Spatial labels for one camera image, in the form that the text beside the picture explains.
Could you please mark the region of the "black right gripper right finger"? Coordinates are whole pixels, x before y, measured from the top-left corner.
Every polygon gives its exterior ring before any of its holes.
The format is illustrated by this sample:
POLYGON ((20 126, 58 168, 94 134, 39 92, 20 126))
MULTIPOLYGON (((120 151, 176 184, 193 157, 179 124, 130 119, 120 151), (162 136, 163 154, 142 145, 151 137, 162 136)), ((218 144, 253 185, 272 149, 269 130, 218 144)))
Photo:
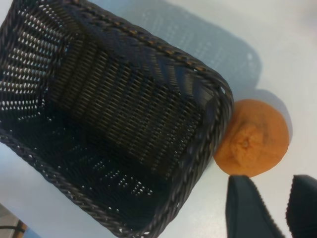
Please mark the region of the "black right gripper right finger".
POLYGON ((294 175, 286 220, 294 238, 317 236, 317 180, 309 175, 294 175))

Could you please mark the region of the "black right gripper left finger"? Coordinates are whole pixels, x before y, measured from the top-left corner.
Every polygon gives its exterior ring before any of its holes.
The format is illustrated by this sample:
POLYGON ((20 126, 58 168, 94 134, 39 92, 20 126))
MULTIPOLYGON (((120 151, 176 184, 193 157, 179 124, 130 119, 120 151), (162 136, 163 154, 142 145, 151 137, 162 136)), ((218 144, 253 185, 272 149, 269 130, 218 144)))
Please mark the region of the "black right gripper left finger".
POLYGON ((228 238, 283 238, 262 197, 247 176, 228 179, 225 207, 228 238))

